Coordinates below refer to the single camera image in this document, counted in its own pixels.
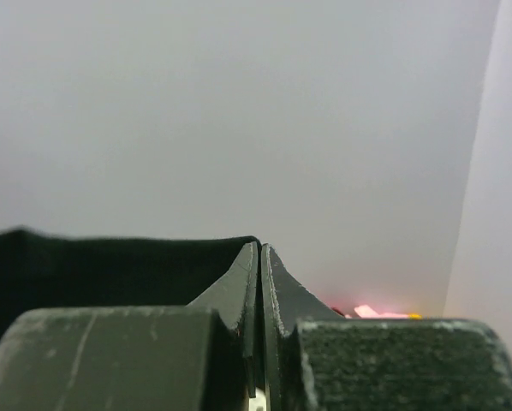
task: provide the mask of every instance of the white wall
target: white wall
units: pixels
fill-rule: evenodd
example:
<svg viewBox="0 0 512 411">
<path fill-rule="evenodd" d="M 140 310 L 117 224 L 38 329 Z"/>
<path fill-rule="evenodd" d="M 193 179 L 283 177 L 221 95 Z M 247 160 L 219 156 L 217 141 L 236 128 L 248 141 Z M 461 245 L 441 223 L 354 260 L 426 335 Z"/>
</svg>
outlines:
<svg viewBox="0 0 512 411">
<path fill-rule="evenodd" d="M 512 0 L 498 13 L 444 312 L 484 320 L 512 353 Z"/>
<path fill-rule="evenodd" d="M 0 0 L 0 229 L 274 243 L 440 313 L 497 0 Z"/>
</svg>

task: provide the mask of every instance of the dark green object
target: dark green object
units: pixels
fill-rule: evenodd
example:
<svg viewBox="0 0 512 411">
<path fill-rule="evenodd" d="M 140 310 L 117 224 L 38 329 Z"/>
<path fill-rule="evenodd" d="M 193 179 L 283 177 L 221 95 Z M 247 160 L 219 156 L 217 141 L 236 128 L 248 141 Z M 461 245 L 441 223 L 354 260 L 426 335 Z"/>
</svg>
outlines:
<svg viewBox="0 0 512 411">
<path fill-rule="evenodd" d="M 208 309 L 31 311 L 0 343 L 0 411 L 239 410 L 239 348 Z"/>
</svg>

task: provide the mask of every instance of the black fabric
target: black fabric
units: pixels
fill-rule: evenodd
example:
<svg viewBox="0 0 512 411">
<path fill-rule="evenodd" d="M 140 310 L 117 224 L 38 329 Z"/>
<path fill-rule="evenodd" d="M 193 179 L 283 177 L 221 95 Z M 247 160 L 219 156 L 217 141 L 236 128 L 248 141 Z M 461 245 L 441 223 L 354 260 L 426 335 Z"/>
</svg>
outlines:
<svg viewBox="0 0 512 411">
<path fill-rule="evenodd" d="M 224 240 L 66 239 L 0 234 L 0 338 L 42 307 L 186 305 L 222 276 L 254 237 Z"/>
</svg>

